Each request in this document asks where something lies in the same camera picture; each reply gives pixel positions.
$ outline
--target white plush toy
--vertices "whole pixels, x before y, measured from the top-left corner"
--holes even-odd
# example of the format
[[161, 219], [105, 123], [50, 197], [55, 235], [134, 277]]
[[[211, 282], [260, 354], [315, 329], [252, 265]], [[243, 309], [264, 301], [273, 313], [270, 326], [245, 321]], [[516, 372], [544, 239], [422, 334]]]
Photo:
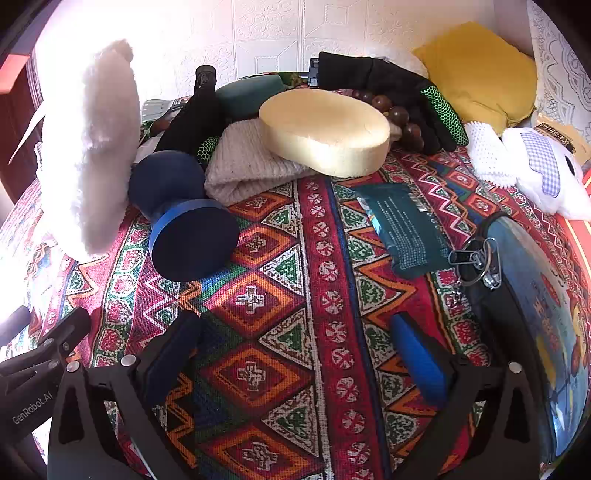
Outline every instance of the white plush toy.
[[517, 186], [542, 212], [591, 220], [583, 172], [571, 152], [533, 128], [507, 128], [501, 140], [514, 162]]
[[507, 128], [501, 138], [481, 122], [466, 125], [468, 155], [478, 177], [506, 187], [517, 184], [544, 213], [591, 220], [591, 199], [581, 167], [561, 143], [533, 128]]
[[80, 262], [109, 251], [125, 216], [141, 122], [132, 59], [125, 40], [113, 42], [45, 100], [43, 212], [63, 251]]

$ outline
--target red geometric fabric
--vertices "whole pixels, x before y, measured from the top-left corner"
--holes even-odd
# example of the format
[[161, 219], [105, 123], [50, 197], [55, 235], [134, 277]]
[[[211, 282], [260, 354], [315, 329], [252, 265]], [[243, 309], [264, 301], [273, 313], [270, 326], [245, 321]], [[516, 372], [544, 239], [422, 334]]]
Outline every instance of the red geometric fabric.
[[[156, 413], [192, 469], [216, 479], [385, 480], [436, 414], [392, 347], [390, 317], [406, 311], [450, 351], [478, 365], [491, 359], [469, 303], [454, 299], [452, 269], [411, 281], [392, 272], [352, 190], [383, 182], [407, 184], [456, 248], [486, 216], [511, 215], [563, 276], [589, 331], [591, 271], [567, 240], [567, 224], [514, 187], [479, 182], [463, 149], [432, 157], [394, 151], [370, 176], [316, 175], [233, 205], [241, 235], [232, 258], [183, 284], [155, 272], [150, 224], [131, 207], [106, 255], [87, 264], [63, 255], [35, 182], [0, 229], [0, 265], [10, 261], [24, 279], [33, 311], [7, 355], [34, 346], [82, 306], [92, 331], [72, 358], [111, 365], [191, 309], [206, 316], [205, 340]], [[584, 225], [570, 227], [580, 238]], [[461, 462], [478, 413], [466, 419], [444, 469]], [[118, 434], [141, 471], [124, 426]]]

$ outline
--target blue dumbbell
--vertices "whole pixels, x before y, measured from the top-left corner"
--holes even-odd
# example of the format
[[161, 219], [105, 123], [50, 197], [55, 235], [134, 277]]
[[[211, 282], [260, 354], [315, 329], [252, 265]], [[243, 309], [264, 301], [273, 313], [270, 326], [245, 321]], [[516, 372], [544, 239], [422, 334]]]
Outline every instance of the blue dumbbell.
[[238, 244], [233, 214], [207, 199], [205, 175], [194, 156], [163, 150], [132, 171], [129, 199], [150, 221], [148, 248], [156, 271], [173, 281], [193, 281], [223, 267]]

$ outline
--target cartoon print bag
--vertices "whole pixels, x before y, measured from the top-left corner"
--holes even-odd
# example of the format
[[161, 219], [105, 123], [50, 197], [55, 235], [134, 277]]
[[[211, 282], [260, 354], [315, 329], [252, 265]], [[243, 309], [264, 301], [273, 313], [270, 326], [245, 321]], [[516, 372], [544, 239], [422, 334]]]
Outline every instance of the cartoon print bag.
[[541, 461], [575, 438], [587, 398], [589, 350], [576, 301], [532, 237], [503, 212], [450, 254], [500, 364], [519, 362], [538, 414]]

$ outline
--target white wall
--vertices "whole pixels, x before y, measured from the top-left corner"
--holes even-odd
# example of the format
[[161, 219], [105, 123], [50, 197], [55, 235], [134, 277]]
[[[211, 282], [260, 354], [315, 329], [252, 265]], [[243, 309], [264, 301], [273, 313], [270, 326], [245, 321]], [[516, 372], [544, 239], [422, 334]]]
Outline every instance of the white wall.
[[523, 53], [534, 56], [527, 0], [495, 0], [496, 32]]
[[37, 43], [44, 96], [87, 52], [134, 48], [140, 100], [193, 90], [202, 63], [218, 84], [269, 70], [308, 70], [320, 50], [387, 54], [468, 20], [494, 29], [493, 0], [63, 0]]
[[4, 189], [4, 185], [0, 183], [0, 225], [4, 223], [13, 206], [12, 200], [8, 197], [8, 193]]

